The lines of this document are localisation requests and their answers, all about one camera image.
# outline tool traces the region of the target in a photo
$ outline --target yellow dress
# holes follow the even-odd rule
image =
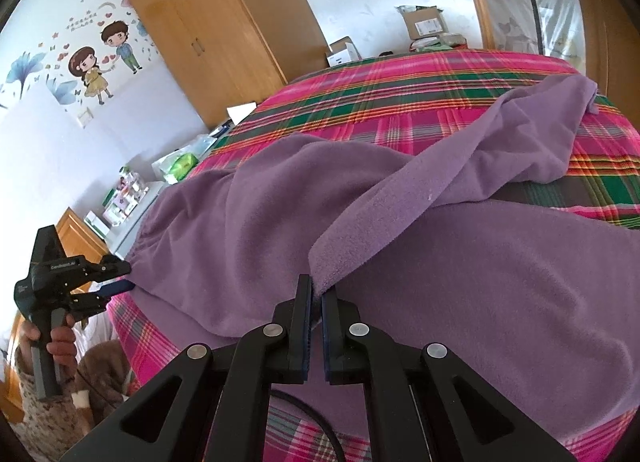
[[[109,86],[107,80],[100,75],[98,67],[90,68],[84,75],[84,82],[87,84],[86,92],[87,97],[98,96],[98,92],[103,92]]]

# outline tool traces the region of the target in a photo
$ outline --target person's arm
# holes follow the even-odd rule
[[[71,327],[73,319],[68,316]],[[64,367],[66,376],[63,395],[51,402],[40,402],[36,397],[33,360],[30,340],[40,337],[40,331],[29,322],[22,326],[20,346],[16,352],[16,369],[20,378],[20,393],[24,419],[14,425],[14,431],[27,451],[44,456],[48,460],[60,460],[73,444],[82,438],[79,415],[71,399],[74,391],[73,375],[78,366],[76,362],[76,339],[69,327],[59,327],[51,331],[52,343],[47,350],[53,359]]]

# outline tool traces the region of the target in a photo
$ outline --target pink plaid fabric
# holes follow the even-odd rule
[[[222,139],[194,175],[205,169],[234,168],[294,131],[326,139],[363,140],[415,155],[475,121],[506,90],[535,83],[548,74],[573,72],[561,60],[488,51],[401,56],[338,67],[297,80],[269,98]],[[396,102],[385,105],[385,99],[394,97]],[[631,179],[627,182],[637,182],[640,136],[606,99],[600,99],[598,107],[599,116],[586,116],[580,126],[567,175],[595,179],[593,193],[602,201],[556,209],[611,223],[624,220],[625,225],[636,227],[635,220],[640,223],[640,203],[611,201],[598,179],[626,176]],[[108,312],[142,384],[178,354],[130,295],[113,298]],[[635,413],[630,410],[580,437],[564,440],[564,445],[579,462],[602,462]],[[339,437],[350,462],[370,460],[368,441]],[[278,410],[277,402],[272,402],[265,461],[334,459],[328,439],[318,426]]]

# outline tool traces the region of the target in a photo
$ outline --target cartoon girl decal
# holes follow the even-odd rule
[[[78,49],[69,59],[69,72],[76,76],[76,78],[82,78],[82,82],[86,87],[85,96],[97,96],[100,105],[104,105],[102,92],[106,92],[110,98],[113,97],[113,94],[109,92],[107,88],[109,83],[107,83],[107,80],[105,80],[102,75],[105,72],[113,70],[113,67],[107,70],[100,70],[97,64],[98,59],[95,57],[94,48]]]

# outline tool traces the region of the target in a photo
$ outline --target plaid bedsheet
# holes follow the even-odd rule
[[[554,58],[494,51],[389,56],[342,65],[284,87],[220,139],[192,174],[234,168],[291,132],[367,141],[416,155],[475,121],[511,88],[548,74],[574,72]],[[547,185],[510,184],[494,198],[640,228],[640,135],[605,97],[596,102],[600,113],[584,116],[564,178]],[[109,312],[142,383],[178,353],[129,295],[114,298]],[[602,462],[635,412],[629,410],[564,444],[580,462]],[[370,460],[367,441],[344,435],[340,439],[348,460]],[[278,410],[272,402],[264,460],[318,462],[334,460],[334,455],[316,425]]]

